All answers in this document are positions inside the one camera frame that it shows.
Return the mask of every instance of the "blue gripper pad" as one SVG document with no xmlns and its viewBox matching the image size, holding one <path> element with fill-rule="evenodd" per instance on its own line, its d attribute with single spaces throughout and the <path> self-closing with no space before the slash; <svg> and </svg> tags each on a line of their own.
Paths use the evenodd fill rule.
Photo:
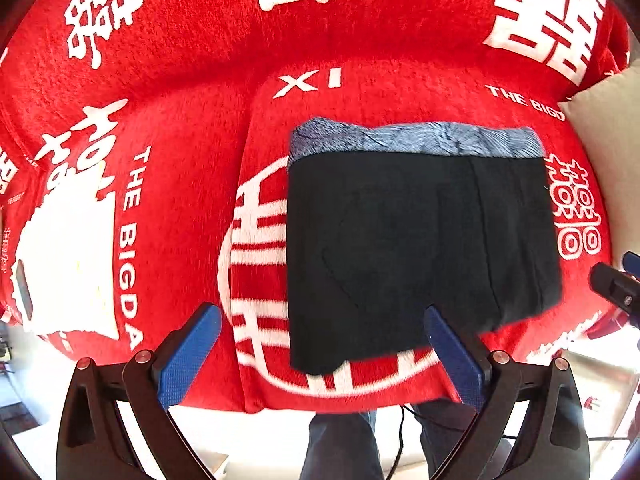
<svg viewBox="0 0 640 480">
<path fill-rule="evenodd" d="M 222 315 L 210 306 L 200 317 L 158 378 L 158 400 L 167 410 L 180 404 L 222 330 Z"/>
<path fill-rule="evenodd" d="M 424 313 L 424 329 L 460 399 L 480 413 L 486 400 L 480 365 L 434 306 Z"/>
<path fill-rule="evenodd" d="M 640 278 L 640 256 L 631 251 L 626 252 L 625 255 L 622 256 L 622 268 L 636 278 Z"/>
</svg>

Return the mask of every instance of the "red fabric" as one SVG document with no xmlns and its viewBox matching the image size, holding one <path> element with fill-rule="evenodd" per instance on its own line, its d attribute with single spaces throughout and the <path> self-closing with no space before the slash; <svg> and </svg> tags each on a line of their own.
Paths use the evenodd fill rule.
<svg viewBox="0 0 640 480">
<path fill-rule="evenodd" d="M 127 360 L 142 348 L 155 348 L 207 300 L 221 305 L 226 318 L 188 394 L 189 405 L 335 412 L 455 398 L 441 365 L 430 367 L 434 356 L 425 349 L 353 363 L 320 380 L 289 368 L 283 158 L 290 131 L 314 116 L 369 127 L 418 121 L 531 126 L 550 154 L 551 192 L 588 186 L 594 203 L 576 211 L 593 224 L 600 216 L 595 229 L 601 245 L 591 247 L 593 254 L 585 248 L 561 260 L 560 305 L 484 340 L 516 359 L 535 359 L 608 309 L 586 285 L 589 268 L 610 260 L 604 204 L 577 136 L 553 110 L 578 87 L 625 67 L 626 27 L 611 4 L 601 5 L 604 15 L 587 47 L 586 74 L 570 80 L 548 66 L 566 43 L 558 33 L 549 33 L 559 40 L 539 60 L 483 43 L 496 16 L 518 18 L 497 7 L 498 0 L 300 0 L 272 10 L 262 10 L 259 0 L 144 0 L 132 24 L 122 22 L 108 40 L 95 38 L 102 57 L 97 68 L 88 40 L 82 59 L 69 57 L 72 26 L 65 23 L 65 11 L 71 1 L 38 0 L 0 68 L 0 142 L 18 169 L 0 199 L 9 229 L 0 284 L 2 300 L 17 319 L 10 276 L 19 235 L 60 166 L 52 162 L 53 152 L 34 161 L 44 145 L 42 134 L 71 131 L 86 117 L 83 107 L 128 100 L 110 115 L 118 124 L 110 132 L 116 140 L 104 159 L 104 176 L 114 180 L 97 195 L 102 200 L 115 193 L 113 293 L 120 339 L 80 331 L 50 335 L 69 357 L 88 354 L 100 364 Z M 104 8 L 96 1 L 94 19 Z M 575 4 L 553 0 L 549 11 L 562 14 L 564 6 L 569 16 Z M 595 7 L 585 8 L 593 14 Z M 113 22 L 112 10 L 107 16 Z M 291 78 L 311 71 L 316 72 L 276 97 Z M 92 145 L 94 129 L 73 130 L 63 144 L 71 150 L 65 159 L 70 166 L 78 166 Z M 134 160 L 148 146 L 148 160 Z M 143 183 L 127 188 L 134 181 L 130 172 L 141 167 Z M 137 189 L 138 198 L 127 199 Z M 258 204 L 265 206 L 264 216 Z M 559 243 L 570 248 L 577 242 L 567 241 L 571 233 L 562 226 L 572 223 L 571 214 L 558 208 Z M 134 222 L 135 242 L 123 249 L 121 227 Z M 135 257 L 121 259 L 125 250 L 135 250 Z M 120 283 L 123 262 L 135 268 L 127 290 Z M 134 316 L 121 309 L 122 294 L 136 294 Z M 143 334 L 135 348 L 126 324 Z M 260 338 L 268 343 L 261 345 Z"/>
<path fill-rule="evenodd" d="M 614 308 L 602 316 L 596 324 L 585 332 L 589 339 L 599 339 L 609 334 L 613 334 L 625 326 L 629 321 L 629 314 Z"/>
</svg>

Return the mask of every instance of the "beige cushion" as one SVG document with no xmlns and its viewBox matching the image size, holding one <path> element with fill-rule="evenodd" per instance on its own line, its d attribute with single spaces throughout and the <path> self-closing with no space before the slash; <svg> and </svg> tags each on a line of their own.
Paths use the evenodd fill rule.
<svg viewBox="0 0 640 480">
<path fill-rule="evenodd" d="M 598 178 L 620 266 L 625 252 L 640 254 L 640 61 L 559 105 Z"/>
</svg>

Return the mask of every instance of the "black cable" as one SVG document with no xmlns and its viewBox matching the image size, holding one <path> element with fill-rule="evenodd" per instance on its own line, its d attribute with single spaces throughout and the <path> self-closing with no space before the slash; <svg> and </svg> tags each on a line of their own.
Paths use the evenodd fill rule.
<svg viewBox="0 0 640 480">
<path fill-rule="evenodd" d="M 507 440 L 517 439 L 516 436 L 511 435 L 503 435 L 502 438 L 506 438 Z M 626 436 L 590 436 L 588 438 L 589 442 L 617 442 L 619 440 L 628 441 L 629 439 Z"/>
<path fill-rule="evenodd" d="M 416 417 L 421 418 L 422 420 L 428 420 L 431 424 L 439 426 L 439 427 L 443 428 L 444 430 L 452 430 L 452 431 L 457 431 L 459 433 L 464 433 L 464 430 L 460 430 L 460 428 L 454 428 L 452 426 L 447 426 L 446 424 L 442 424 L 441 422 L 438 422 L 437 420 L 433 420 L 432 418 L 429 418 L 428 416 L 424 416 L 424 415 L 421 415 L 420 413 L 416 413 L 416 412 L 414 412 L 414 410 L 412 410 L 408 406 L 403 405 L 402 407 L 404 409 L 406 409 L 409 413 L 413 413 Z"/>
<path fill-rule="evenodd" d="M 452 428 L 451 426 L 446 426 L 445 424 L 437 422 L 436 420 L 433 420 L 432 418 L 429 418 L 428 416 L 424 416 L 424 415 L 421 415 L 420 413 L 416 413 L 416 412 L 414 412 L 414 410 L 412 410 L 411 408 L 409 408 L 407 406 L 402 406 L 402 408 L 406 409 L 409 413 L 412 413 L 416 417 L 421 418 L 422 420 L 428 420 L 431 424 L 435 424 L 436 426 L 444 428 L 445 430 L 460 431 L 458 428 Z M 511 436 L 511 435 L 503 435 L 502 438 L 505 438 L 506 440 L 516 440 L 517 439 L 517 437 Z M 627 437 L 624 437 L 624 436 L 592 436 L 592 437 L 589 437 L 588 440 L 590 442 L 618 442 L 618 441 L 622 441 L 622 440 L 628 441 L 629 439 Z"/>
<path fill-rule="evenodd" d="M 402 411 L 402 419 L 400 420 L 400 430 L 398 431 L 398 440 L 400 441 L 400 447 L 398 449 L 398 454 L 396 455 L 396 459 L 394 460 L 394 464 L 391 466 L 389 470 L 389 474 L 386 476 L 386 480 L 391 480 L 391 477 L 396 472 L 398 468 L 398 463 L 400 462 L 400 456 L 402 455 L 402 448 L 404 447 L 404 440 L 402 440 L 402 425 L 404 424 L 404 410 L 406 408 L 400 405 L 400 410 Z"/>
</svg>

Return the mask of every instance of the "person's leg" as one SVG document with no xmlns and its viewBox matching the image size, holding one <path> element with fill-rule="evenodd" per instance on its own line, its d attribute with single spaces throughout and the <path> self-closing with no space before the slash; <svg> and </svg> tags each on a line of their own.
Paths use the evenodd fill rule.
<svg viewBox="0 0 640 480">
<path fill-rule="evenodd" d="M 300 480 L 382 480 L 375 423 L 376 412 L 316 415 Z"/>
<path fill-rule="evenodd" d="M 429 474 L 433 475 L 456 446 L 462 434 L 474 418 L 476 410 L 450 399 L 437 399 L 414 404 L 416 420 L 422 425 L 420 443 L 427 459 Z M 502 439 L 491 461 L 487 464 L 482 480 L 496 478 L 511 452 L 511 444 Z"/>
</svg>

